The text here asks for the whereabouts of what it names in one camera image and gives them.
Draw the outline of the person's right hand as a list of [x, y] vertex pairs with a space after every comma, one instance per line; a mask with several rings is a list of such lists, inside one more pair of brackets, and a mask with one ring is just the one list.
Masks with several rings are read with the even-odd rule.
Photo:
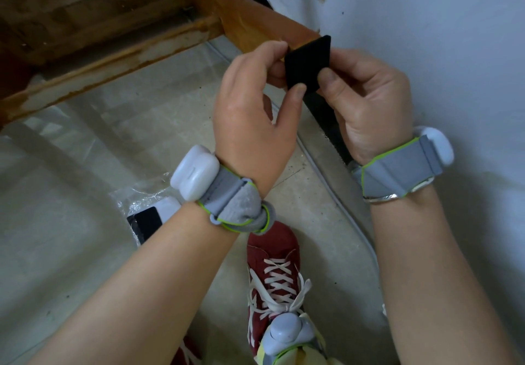
[[354, 161], [367, 164], [413, 139], [410, 81], [403, 72], [362, 51], [340, 48], [330, 50], [329, 68], [358, 94], [358, 110], [334, 110]]

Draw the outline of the person's left hand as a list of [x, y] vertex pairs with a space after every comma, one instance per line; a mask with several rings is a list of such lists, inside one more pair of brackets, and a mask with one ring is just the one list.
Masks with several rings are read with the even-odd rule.
[[237, 175], [250, 178], [261, 198], [275, 185], [296, 146], [296, 137], [291, 142], [279, 137], [272, 102], [263, 93], [266, 84], [285, 86], [281, 59], [287, 51], [285, 41], [267, 41], [236, 57], [214, 106], [215, 155]]

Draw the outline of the black square pad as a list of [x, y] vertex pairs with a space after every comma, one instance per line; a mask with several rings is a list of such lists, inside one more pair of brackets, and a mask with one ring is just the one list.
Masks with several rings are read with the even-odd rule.
[[305, 95], [316, 92], [319, 72], [330, 65], [330, 48], [331, 36], [325, 35], [290, 51], [284, 58], [287, 89], [302, 83]]

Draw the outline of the person's right forearm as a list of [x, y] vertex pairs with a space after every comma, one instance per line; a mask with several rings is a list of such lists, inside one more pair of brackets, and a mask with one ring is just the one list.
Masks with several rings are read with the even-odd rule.
[[517, 365], [514, 347], [450, 230], [435, 188], [370, 208], [401, 365]]

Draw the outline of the person's left forearm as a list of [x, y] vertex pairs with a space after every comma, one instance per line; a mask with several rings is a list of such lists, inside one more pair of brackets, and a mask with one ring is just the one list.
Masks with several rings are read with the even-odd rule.
[[185, 203], [28, 365], [170, 365], [239, 236]]

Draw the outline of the white wrist tracker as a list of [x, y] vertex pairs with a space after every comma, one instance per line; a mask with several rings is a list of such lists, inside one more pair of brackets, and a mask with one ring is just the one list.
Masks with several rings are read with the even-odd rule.
[[416, 136], [426, 136], [429, 139], [442, 166], [449, 167], [454, 163], [453, 147], [443, 132], [428, 126], [415, 126], [413, 130]]
[[194, 145], [174, 171], [170, 185], [184, 201], [196, 201], [211, 186], [219, 170], [217, 157], [205, 146]]

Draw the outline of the red shoe white laces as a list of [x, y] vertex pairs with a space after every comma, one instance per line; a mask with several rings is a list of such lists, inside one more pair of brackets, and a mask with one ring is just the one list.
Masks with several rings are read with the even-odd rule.
[[[300, 268], [299, 242], [287, 225], [275, 222], [264, 235], [249, 236], [247, 340], [254, 360], [263, 334], [276, 316], [282, 313], [306, 313], [304, 301], [312, 283], [302, 276]], [[324, 339], [314, 323], [313, 326], [318, 349], [329, 365]]]
[[200, 353], [190, 336], [183, 338], [170, 365], [202, 365]]

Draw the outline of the clear plastic bag of pads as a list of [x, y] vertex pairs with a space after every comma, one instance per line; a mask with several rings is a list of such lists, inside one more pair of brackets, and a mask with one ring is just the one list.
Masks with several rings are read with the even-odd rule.
[[175, 190], [166, 184], [136, 184], [111, 192], [110, 198], [126, 219], [138, 247], [181, 208]]

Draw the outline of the wooden furniture frame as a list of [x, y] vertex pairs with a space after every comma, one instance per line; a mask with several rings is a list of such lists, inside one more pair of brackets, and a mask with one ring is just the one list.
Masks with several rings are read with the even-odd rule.
[[320, 36], [254, 0], [0, 0], [0, 131], [222, 35], [242, 52]]

